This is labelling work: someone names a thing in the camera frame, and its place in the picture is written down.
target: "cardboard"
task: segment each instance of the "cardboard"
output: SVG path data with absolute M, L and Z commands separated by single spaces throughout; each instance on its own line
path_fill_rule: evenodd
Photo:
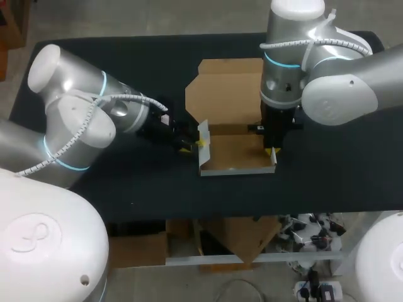
M 8 53 L 0 43 L 0 82 L 6 79 Z
M 145 236 L 110 237 L 110 268 L 164 266 L 167 257 L 165 232 Z
M 246 264 L 253 262 L 281 228 L 275 216 L 200 220 L 199 224 Z
M 0 0 L 0 43 L 8 49 L 25 46 L 31 0 Z
M 201 176 L 274 173 L 263 138 L 247 131 L 261 121 L 261 59 L 203 60 L 186 88 L 186 110 L 200 123 Z
M 165 222 L 165 229 L 168 235 L 178 237 L 180 239 L 189 239 L 191 235 L 190 219 L 168 219 Z

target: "cable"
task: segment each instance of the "cable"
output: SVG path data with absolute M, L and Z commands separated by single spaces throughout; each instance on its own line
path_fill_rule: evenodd
M 81 91 L 79 91 L 78 95 L 82 96 L 82 95 L 86 95 L 86 93 L 85 92 L 81 93 Z M 25 177 L 25 176 L 28 176 L 35 172 L 38 172 L 39 170 L 42 170 L 43 168 L 50 165 L 52 162 L 55 162 L 60 156 L 65 154 L 75 144 L 75 142 L 79 140 L 81 135 L 87 130 L 89 122 L 93 118 L 93 113 L 94 113 L 95 107 L 97 107 L 97 105 L 99 105 L 99 103 L 101 103 L 103 101 L 109 102 L 113 99 L 120 99 L 120 100 L 126 100 L 126 101 L 138 101 L 141 103 L 146 102 L 149 104 L 153 104 L 154 106 L 157 106 L 161 111 L 164 111 L 164 112 L 168 111 L 168 108 L 165 107 L 163 104 L 161 104 L 159 101 L 156 101 L 155 99 L 148 98 L 147 96 L 143 96 L 143 95 L 138 96 L 135 94 L 112 94 L 109 96 L 102 96 L 91 103 L 90 107 L 88 108 L 86 118 L 84 119 L 84 122 L 82 123 L 80 129 L 78 129 L 76 134 L 59 151 L 57 151 L 55 154 L 49 154 L 49 156 L 51 157 L 50 159 L 44 160 L 43 162 L 41 162 L 33 167 L 30 167 L 23 171 L 17 172 L 16 175 Z
M 289 42 L 281 42 L 281 43 L 274 43 L 274 44 L 260 44 L 260 48 L 267 50 L 267 49 L 274 49 L 274 48 L 282 48 L 282 47 L 294 47 L 294 46 L 304 46 L 313 43 L 314 45 L 334 45 L 349 48 L 361 53 L 364 57 L 372 55 L 372 52 L 366 49 L 365 47 L 359 46 L 358 44 L 347 42 L 343 40 L 337 39 L 316 39 L 316 40 L 298 40 L 298 41 L 289 41 Z
M 148 98 L 147 96 L 139 96 L 136 94 L 112 94 L 110 96 L 102 97 L 102 100 L 106 100 L 110 98 L 110 100 L 119 99 L 121 101 L 138 101 L 140 103 L 146 102 L 149 104 L 153 104 L 154 106 L 158 107 L 161 111 L 168 111 L 168 108 L 165 105 L 161 104 L 159 101 L 155 99 Z
M 49 154 L 51 156 L 50 159 L 44 160 L 43 162 L 34 165 L 33 167 L 17 172 L 16 175 L 26 177 L 30 174 L 38 172 L 39 170 L 42 170 L 43 168 L 47 167 L 52 162 L 56 161 L 60 156 L 65 154 L 74 145 L 74 143 L 78 141 L 81 135 L 87 130 L 89 122 L 93 118 L 94 109 L 100 102 L 102 102 L 102 99 L 99 98 L 91 103 L 90 107 L 88 108 L 87 116 L 84 119 L 84 122 L 82 123 L 80 129 L 78 129 L 76 134 L 59 151 L 57 151 L 55 154 Z
M 253 283 L 251 283 L 249 281 L 246 281 L 246 280 L 243 280 L 243 279 L 233 279 L 233 280 L 230 280 L 230 281 L 224 283 L 223 285 L 221 285 L 220 290 L 219 290 L 218 294 L 215 296 L 215 299 L 213 300 L 213 302 L 219 302 L 221 297 L 222 297 L 222 295 L 228 290 L 229 286 L 232 283 L 235 283 L 237 281 L 238 282 L 243 282 L 243 283 L 246 283 L 246 284 L 250 285 L 255 290 L 255 292 L 257 292 L 259 294 L 260 302 L 264 302 L 263 293 Z
M 304 285 L 297 291 L 297 293 L 296 293 L 297 301 L 299 301 L 299 299 L 298 299 L 298 293 L 301 291 L 301 289 L 303 289 L 303 288 L 306 287 L 306 285 L 307 285 L 308 282 L 309 282 L 309 281 L 306 280 L 305 283 L 304 283 Z

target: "floor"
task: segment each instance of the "floor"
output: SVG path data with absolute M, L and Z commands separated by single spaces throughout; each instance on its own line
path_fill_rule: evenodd
M 285 263 L 263 264 L 253 271 L 225 274 L 200 273 L 197 267 L 119 269 L 109 277 L 106 302 L 216 302 L 223 284 L 233 279 L 254 284 L 263 293 L 265 302 L 296 302 L 292 289 L 300 279 Z M 336 279 L 341 282 L 344 294 L 364 302 L 353 273 Z M 354 302 L 349 298 L 346 296 L 343 302 Z M 258 302 L 259 294 L 240 282 L 228 287 L 220 299 L 220 302 L 243 301 Z
M 326 3 L 328 9 L 338 9 L 336 25 L 341 28 L 374 31 L 387 47 L 403 41 L 394 30 L 403 23 L 400 0 Z M 9 116 L 31 50 L 38 41 L 265 31 L 269 5 L 270 0 L 38 0 L 31 8 L 27 46 L 9 52 L 7 80 L 0 83 L 0 118 Z M 286 264 L 276 263 L 233 274 L 200 274 L 197 267 L 116 270 L 110 276 L 107 302 L 213 301 L 219 287 L 233 278 L 256 284 L 267 301 L 295 301 L 291 289 L 297 275 Z M 353 272 L 341 281 L 347 293 L 359 296 Z M 258 301 L 258 297 L 240 284 L 222 301 Z

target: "open cardboard box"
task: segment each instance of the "open cardboard box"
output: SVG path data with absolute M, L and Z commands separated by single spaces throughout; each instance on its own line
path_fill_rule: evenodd
M 264 150 L 259 124 L 261 59 L 203 60 L 186 88 L 186 110 L 199 122 L 201 176 L 274 173 L 276 154 Z

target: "table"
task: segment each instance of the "table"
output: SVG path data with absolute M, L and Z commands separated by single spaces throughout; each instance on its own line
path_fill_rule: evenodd
M 383 49 L 373 33 L 359 34 L 374 52 Z M 175 100 L 180 118 L 186 114 L 184 89 L 202 59 L 261 57 L 258 45 L 264 38 L 246 33 L 57 40 L 38 43 L 30 64 L 43 46 L 56 43 L 152 98 Z M 27 86 L 28 69 L 10 120 L 44 131 L 43 104 Z M 118 135 L 72 190 L 106 223 L 398 210 L 403 207 L 401 116 L 398 108 L 333 128 L 306 119 L 303 131 L 286 137 L 276 173 L 255 176 L 201 178 L 194 160 Z

